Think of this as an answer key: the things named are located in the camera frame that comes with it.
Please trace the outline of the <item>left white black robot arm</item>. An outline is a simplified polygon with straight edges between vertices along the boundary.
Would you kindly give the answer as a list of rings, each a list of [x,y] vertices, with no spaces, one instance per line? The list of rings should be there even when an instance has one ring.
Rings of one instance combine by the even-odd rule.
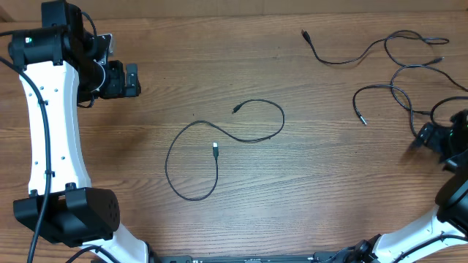
[[[29,112],[29,195],[15,218],[34,239],[90,251],[103,262],[156,262],[120,219],[113,191],[95,188],[83,160],[78,109],[96,99],[136,97],[137,66],[110,60],[111,34],[87,31],[87,13],[65,1],[41,5],[42,25],[11,32],[4,63],[19,74]]]

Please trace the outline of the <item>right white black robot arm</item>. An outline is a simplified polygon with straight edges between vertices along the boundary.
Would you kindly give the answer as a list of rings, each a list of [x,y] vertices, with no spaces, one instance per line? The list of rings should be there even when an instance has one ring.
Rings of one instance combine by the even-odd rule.
[[[450,122],[450,127],[426,123],[410,145],[439,153],[443,169],[454,174],[438,191],[436,206],[396,232],[325,256],[325,262],[416,262],[444,248],[467,244],[467,111],[454,114]]]

